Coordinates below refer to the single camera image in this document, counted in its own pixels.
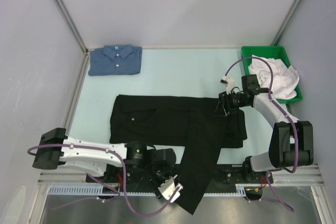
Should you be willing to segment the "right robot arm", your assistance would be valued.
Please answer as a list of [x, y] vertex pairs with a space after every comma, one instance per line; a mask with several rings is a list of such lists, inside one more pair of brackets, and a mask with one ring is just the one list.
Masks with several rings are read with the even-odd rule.
[[218, 95], [215, 114], [229, 116], [238, 113], [243, 107], [257, 110], [272, 127], [267, 152], [248, 156], [243, 162], [242, 176], [254, 183], [261, 173], [286, 170], [295, 173], [298, 167], [310, 166], [314, 160], [313, 126], [285, 111], [274, 98], [269, 88], [259, 85], [257, 76], [242, 76], [242, 90], [235, 92], [235, 81], [223, 76], [221, 83], [226, 90]]

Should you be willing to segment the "black long sleeve shirt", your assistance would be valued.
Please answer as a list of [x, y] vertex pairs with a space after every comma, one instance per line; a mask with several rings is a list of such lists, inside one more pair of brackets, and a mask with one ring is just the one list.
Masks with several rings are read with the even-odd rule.
[[183, 185], [176, 203], [194, 214], [222, 148], [247, 139], [244, 112], [215, 116], [216, 98], [118, 95], [110, 118], [110, 143], [141, 142], [185, 148], [177, 172]]

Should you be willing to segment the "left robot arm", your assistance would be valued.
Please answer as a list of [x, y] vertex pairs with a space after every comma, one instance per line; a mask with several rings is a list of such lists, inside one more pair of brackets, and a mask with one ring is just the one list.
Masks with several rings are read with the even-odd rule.
[[115, 178], [115, 168], [125, 167], [127, 177], [147, 177], [159, 191], [183, 188], [173, 170], [176, 155], [171, 148], [158, 150], [139, 142], [86, 142], [67, 136], [65, 128], [57, 127], [41, 136], [35, 150], [32, 166], [36, 169], [54, 170], [67, 165], [110, 182]]

